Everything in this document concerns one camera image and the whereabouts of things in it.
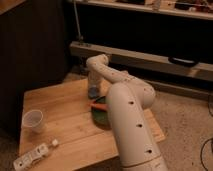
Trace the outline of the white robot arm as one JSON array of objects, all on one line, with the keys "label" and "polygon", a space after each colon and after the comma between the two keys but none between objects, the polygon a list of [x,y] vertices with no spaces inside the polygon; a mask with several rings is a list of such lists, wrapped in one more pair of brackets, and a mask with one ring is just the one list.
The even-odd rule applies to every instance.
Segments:
[{"label": "white robot arm", "polygon": [[155,99],[147,82],[108,66],[110,58],[97,55],[87,59],[88,95],[100,90],[101,79],[111,83],[106,94],[107,113],[123,171],[168,171],[166,162],[144,116]]}]

